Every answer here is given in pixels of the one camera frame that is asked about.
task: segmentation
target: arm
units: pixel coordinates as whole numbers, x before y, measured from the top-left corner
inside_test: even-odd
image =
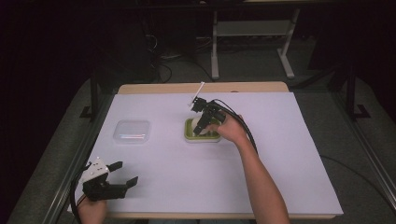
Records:
[[[227,115],[222,125],[210,124],[206,128],[217,131],[225,139],[234,142],[238,148],[244,167],[250,204],[257,223],[290,223],[282,195],[260,161],[242,126]]]
[[[85,195],[78,200],[78,214],[82,224],[102,224],[106,210],[106,200],[92,202]]]

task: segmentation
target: forearm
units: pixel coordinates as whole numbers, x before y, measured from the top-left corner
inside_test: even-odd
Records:
[[[87,197],[78,205],[79,218],[82,224],[102,224],[106,217],[107,201],[92,202]]]
[[[290,223],[283,198],[248,139],[238,147],[247,181],[250,203],[257,223]]]

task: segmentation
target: person's left hand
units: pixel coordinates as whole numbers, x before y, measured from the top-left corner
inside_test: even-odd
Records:
[[[92,202],[82,195],[78,200],[78,214],[83,224],[102,224],[107,212],[107,201]]]

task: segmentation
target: plastic container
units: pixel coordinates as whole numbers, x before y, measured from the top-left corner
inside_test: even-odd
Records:
[[[149,140],[150,123],[145,119],[123,119],[113,134],[119,144],[143,144]]]
[[[209,131],[205,134],[195,134],[192,128],[192,120],[187,119],[184,124],[184,138],[189,143],[209,143],[218,142],[221,139],[221,135],[217,132]],[[216,119],[212,119],[210,123],[215,123],[220,125],[220,122]]]

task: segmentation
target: clear plastic lid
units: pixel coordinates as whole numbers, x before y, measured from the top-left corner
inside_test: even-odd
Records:
[[[113,138],[120,144],[142,144],[149,140],[150,123],[144,119],[123,119],[117,124]]]

